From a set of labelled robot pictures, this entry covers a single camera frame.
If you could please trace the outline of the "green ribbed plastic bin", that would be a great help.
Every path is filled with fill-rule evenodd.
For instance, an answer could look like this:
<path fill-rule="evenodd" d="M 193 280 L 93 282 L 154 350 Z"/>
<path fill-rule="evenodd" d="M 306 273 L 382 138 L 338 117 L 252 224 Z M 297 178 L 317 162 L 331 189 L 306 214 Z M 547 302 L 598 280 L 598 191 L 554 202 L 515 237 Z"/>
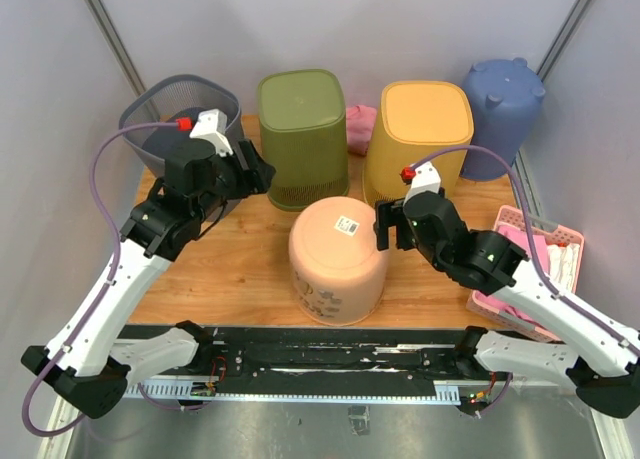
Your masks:
<path fill-rule="evenodd" d="M 324 69 L 281 72 L 257 88 L 262 154 L 276 173 L 268 192 L 284 211 L 300 211 L 349 190 L 346 105 Z"/>

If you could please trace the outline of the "yellow ribbed plastic bin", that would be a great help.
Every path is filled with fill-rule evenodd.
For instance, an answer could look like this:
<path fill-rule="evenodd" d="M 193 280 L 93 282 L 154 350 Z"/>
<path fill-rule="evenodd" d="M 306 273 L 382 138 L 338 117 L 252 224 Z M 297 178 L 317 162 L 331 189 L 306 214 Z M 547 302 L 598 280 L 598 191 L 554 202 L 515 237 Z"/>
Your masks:
<path fill-rule="evenodd" d="M 443 148 L 467 145 L 473 134 L 471 107 L 459 86 L 424 80 L 387 85 L 363 166 L 365 202 L 404 196 L 404 167 Z"/>

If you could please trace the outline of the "orange plastic bin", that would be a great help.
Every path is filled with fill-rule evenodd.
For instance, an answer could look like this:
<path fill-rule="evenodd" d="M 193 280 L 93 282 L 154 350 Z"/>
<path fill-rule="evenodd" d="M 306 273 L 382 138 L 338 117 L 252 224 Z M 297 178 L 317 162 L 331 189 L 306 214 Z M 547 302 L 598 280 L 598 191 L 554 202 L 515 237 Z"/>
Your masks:
<path fill-rule="evenodd" d="M 369 316 L 383 293 L 389 252 L 376 246 L 375 212 L 343 196 L 314 202 L 288 240 L 295 297 L 312 319 L 346 326 Z"/>

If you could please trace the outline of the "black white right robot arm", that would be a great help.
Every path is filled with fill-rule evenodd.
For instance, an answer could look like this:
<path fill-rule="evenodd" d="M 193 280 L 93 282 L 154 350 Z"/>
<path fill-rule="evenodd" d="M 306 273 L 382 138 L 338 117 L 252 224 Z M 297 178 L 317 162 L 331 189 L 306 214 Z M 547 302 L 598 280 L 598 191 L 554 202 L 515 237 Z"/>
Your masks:
<path fill-rule="evenodd" d="M 453 354 L 455 371 L 474 379 L 484 371 L 509 372 L 574 387 L 586 405 L 624 419 L 639 407 L 639 332 L 551 283 L 535 255 L 493 230 L 470 230 L 453 203 L 439 193 L 375 205 L 377 247 L 417 250 L 457 284 L 526 313 L 560 339 L 557 345 L 515 340 L 468 328 L 471 340 Z"/>

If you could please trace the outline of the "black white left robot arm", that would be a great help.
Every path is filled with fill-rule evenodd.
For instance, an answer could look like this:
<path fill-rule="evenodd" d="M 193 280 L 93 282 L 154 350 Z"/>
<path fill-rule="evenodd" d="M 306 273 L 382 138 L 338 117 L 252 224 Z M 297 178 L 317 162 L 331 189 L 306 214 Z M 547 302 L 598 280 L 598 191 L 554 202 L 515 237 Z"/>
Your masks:
<path fill-rule="evenodd" d="M 185 246 L 214 227 L 229 202 L 266 193 L 274 174 L 249 139 L 230 150 L 205 139 L 175 144 L 163 176 L 117 233 L 113 256 L 89 298 L 47 345 L 28 347 L 22 364 L 91 419 L 157 374 L 173 368 L 209 372 L 213 337 L 191 321 L 130 346 L 116 340 Z"/>

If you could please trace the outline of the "blue plastic bucket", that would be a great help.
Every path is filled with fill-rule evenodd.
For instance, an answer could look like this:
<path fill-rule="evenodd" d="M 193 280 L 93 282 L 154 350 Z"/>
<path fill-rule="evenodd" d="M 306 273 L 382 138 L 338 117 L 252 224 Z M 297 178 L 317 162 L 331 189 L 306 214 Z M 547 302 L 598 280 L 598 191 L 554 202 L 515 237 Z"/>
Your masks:
<path fill-rule="evenodd" d="M 471 143 L 512 164 L 540 114 L 546 90 L 526 59 L 476 62 L 462 83 L 471 107 Z"/>

